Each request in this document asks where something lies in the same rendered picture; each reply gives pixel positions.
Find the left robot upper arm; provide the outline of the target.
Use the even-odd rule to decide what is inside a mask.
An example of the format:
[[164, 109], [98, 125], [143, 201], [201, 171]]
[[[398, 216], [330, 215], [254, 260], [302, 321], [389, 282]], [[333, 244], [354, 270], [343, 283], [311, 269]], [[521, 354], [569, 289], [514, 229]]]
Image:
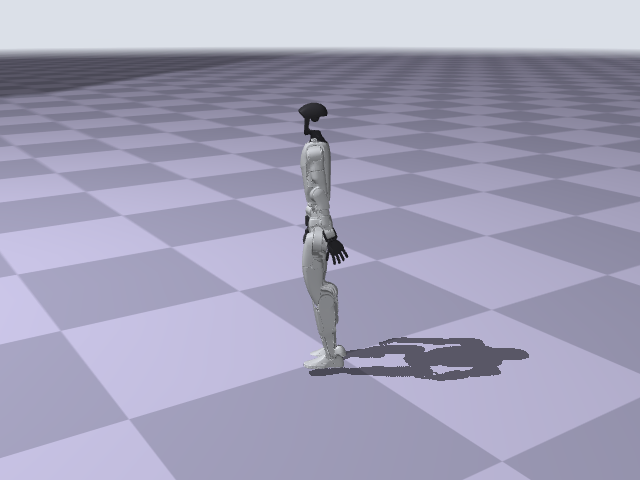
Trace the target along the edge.
[[311, 190], [310, 198], [315, 202], [313, 193], [316, 189], [322, 189], [327, 196], [323, 149], [320, 146], [309, 147], [306, 151], [306, 156], [308, 164], [310, 166], [311, 177], [316, 186]]

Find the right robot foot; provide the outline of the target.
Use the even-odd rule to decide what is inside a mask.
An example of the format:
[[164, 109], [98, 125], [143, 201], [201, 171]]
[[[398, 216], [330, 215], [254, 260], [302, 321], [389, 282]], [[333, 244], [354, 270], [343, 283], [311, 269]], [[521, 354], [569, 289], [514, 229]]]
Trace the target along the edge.
[[[346, 351], [345, 351], [345, 349], [344, 349], [344, 347], [342, 345], [338, 345], [338, 346], [335, 345], [334, 350], [335, 350], [335, 354], [339, 354], [342, 357], [346, 356]], [[328, 355], [329, 355], [328, 349], [327, 349], [327, 352], [328, 352]], [[319, 349], [319, 350], [312, 351], [310, 354], [313, 355], [313, 356], [316, 356], [316, 357], [320, 357], [323, 354], [326, 355], [324, 347]]]

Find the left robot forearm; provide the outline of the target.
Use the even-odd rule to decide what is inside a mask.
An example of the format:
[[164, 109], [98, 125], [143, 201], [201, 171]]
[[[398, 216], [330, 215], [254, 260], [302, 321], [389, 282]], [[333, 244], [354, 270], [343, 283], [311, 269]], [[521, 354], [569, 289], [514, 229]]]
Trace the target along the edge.
[[315, 210], [317, 211], [317, 218], [319, 220], [319, 227], [324, 231], [327, 239], [330, 239], [335, 236], [335, 232], [331, 225], [331, 220], [329, 219], [329, 201], [322, 189], [316, 189], [313, 193], [313, 198], [316, 202]]

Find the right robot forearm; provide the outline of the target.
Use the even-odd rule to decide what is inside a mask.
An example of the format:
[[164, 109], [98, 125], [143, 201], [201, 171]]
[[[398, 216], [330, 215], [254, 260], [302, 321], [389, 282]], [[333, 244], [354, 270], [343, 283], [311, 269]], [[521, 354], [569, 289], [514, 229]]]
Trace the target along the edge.
[[[311, 217], [311, 205], [315, 205], [316, 202], [308, 202], [307, 203], [307, 207], [306, 207], [306, 215], [309, 216], [309, 218]], [[305, 216], [306, 216], [305, 215]]]

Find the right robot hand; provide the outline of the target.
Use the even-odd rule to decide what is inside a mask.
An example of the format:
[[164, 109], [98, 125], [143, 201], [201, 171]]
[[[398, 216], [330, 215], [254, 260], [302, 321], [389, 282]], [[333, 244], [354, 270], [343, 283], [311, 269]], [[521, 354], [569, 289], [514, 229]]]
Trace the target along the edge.
[[[309, 218], [309, 216], [308, 216], [308, 215], [306, 215], [306, 216], [305, 216], [305, 225], [306, 225], [306, 226], [308, 226], [309, 219], [310, 219], [310, 218]], [[303, 237], [303, 243], [305, 243], [305, 239], [306, 239], [306, 235], [307, 235], [307, 233], [309, 233], [309, 228], [308, 228], [308, 227], [307, 227], [307, 228], [306, 228], [306, 230], [305, 230], [305, 234], [304, 234], [304, 237]]]

